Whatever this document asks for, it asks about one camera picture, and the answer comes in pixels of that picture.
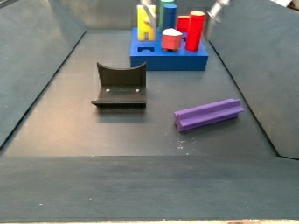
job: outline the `blue block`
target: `blue block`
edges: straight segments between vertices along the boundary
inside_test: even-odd
[[[130,40],[130,67],[145,63],[146,71],[204,71],[208,62],[208,52],[200,43],[200,50],[184,50],[185,42],[177,52],[164,52],[161,48],[161,33],[156,32],[156,41],[137,41],[135,27]]]

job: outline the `metal wall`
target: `metal wall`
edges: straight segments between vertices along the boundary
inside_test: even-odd
[[[299,15],[237,0],[210,35],[218,56],[280,156],[299,158]]]
[[[135,26],[138,0],[58,0],[89,30],[130,30]],[[213,0],[176,0],[177,14],[205,11]]]
[[[0,9],[0,145],[85,32],[55,0]]]

